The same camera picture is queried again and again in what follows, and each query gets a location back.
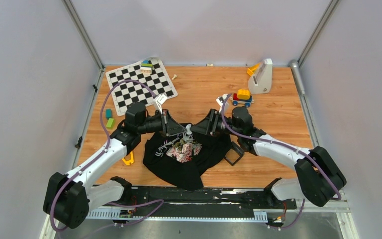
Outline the black printed t-shirt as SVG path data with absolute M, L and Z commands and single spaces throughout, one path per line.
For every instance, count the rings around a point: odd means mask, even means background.
M 158 178 L 187 191 L 204 187 L 201 175 L 223 160 L 232 147 L 230 135 L 193 133 L 163 136 L 156 132 L 145 143 L 143 164 Z

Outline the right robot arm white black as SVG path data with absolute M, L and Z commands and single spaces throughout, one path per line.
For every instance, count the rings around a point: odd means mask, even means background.
M 279 178 L 268 186 L 264 201 L 271 208 L 287 199 L 306 199 L 323 207 L 330 200 L 340 200 L 339 191 L 347 184 L 325 148 L 296 147 L 273 138 L 254 126 L 246 107 L 235 107 L 231 117 L 211 109 L 203 120 L 191 126 L 191 131 L 209 136 L 233 134 L 245 152 L 272 159 L 295 171 L 296 178 Z

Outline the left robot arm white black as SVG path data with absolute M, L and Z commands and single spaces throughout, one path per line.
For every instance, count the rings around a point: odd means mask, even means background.
M 143 103 L 131 104 L 124 121 L 98 152 L 69 172 L 56 172 L 50 177 L 43 211 L 74 229 L 90 211 L 100 206 L 115 201 L 121 206 L 128 205 L 132 201 L 131 183 L 118 176 L 98 186 L 95 183 L 116 162 L 133 151 L 143 134 L 154 132 L 163 136 L 191 133 L 189 126 L 176 122 L 168 110 L 156 110 L 153 116 L 149 116 Z

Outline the toy car with yellow block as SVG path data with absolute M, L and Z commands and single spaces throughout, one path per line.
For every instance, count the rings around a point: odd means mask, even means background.
M 245 89 L 239 89 L 236 93 L 233 93 L 231 101 L 233 106 L 243 104 L 247 108 L 254 102 L 250 91 Z

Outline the yellow triangular plastic tool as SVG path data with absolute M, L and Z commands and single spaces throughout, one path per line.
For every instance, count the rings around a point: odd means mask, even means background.
M 122 162 L 126 166 L 132 165 L 135 162 L 135 160 L 134 160 L 134 152 L 130 152 L 126 157 L 122 158 Z

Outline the black white chessboard mat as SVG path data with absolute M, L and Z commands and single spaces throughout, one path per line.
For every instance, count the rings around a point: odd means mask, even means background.
M 153 65 L 151 73 L 142 73 L 142 61 L 106 72 L 105 76 L 118 116 L 126 113 L 127 107 L 135 102 L 145 106 L 153 104 L 153 96 L 165 94 L 168 99 L 178 95 L 176 88 L 160 58 L 148 58 Z

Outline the green toy block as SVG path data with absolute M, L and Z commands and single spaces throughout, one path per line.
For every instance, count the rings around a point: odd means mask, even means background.
M 114 127 L 114 125 L 115 125 L 115 119 L 114 118 L 109 118 L 107 120 L 107 123 L 106 123 L 105 127 L 108 128 L 108 129 L 112 129 Z

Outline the teal toy block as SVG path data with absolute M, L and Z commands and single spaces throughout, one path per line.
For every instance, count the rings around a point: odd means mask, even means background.
M 107 120 L 113 118 L 112 109 L 106 109 L 106 110 L 105 110 L 105 118 L 106 118 Z

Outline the stacked coloured toy blocks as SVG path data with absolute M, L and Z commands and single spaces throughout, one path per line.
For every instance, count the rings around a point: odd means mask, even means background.
M 143 74 L 151 74 L 153 72 L 153 64 L 151 60 L 143 60 L 140 64 L 140 71 Z

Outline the white angled plastic stand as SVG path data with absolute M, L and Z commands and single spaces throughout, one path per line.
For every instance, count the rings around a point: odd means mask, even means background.
M 256 73 L 249 77 L 248 90 L 252 95 L 269 93 L 272 88 L 273 62 L 266 58 Z

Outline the orange plastic piece behind stand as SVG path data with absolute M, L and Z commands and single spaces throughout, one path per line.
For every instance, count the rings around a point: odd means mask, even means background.
M 246 70 L 246 74 L 248 76 L 252 76 L 254 73 L 256 73 L 258 71 L 260 65 L 261 65 L 261 63 L 259 62 L 259 63 L 255 64 L 255 65 L 251 66 L 251 67 L 248 67 L 247 70 Z

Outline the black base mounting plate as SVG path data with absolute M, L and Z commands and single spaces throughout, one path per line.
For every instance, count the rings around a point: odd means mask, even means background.
M 263 189 L 203 188 L 186 191 L 176 187 L 133 187 L 120 205 L 139 205 L 134 216 L 167 218 L 252 218 L 255 210 L 296 209 L 296 202 L 274 199 Z

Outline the aluminium rail frame front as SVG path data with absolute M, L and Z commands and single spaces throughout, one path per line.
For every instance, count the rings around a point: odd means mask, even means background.
M 300 199 L 275 199 L 267 189 L 202 188 L 187 191 L 176 187 L 127 186 L 126 195 L 114 202 L 86 209 L 81 202 L 68 228 L 77 229 L 88 220 L 132 223 L 139 220 L 184 222 L 262 223 L 277 231 L 294 228 L 306 213 L 335 213 L 345 239 L 358 233 L 345 202 L 317 207 Z

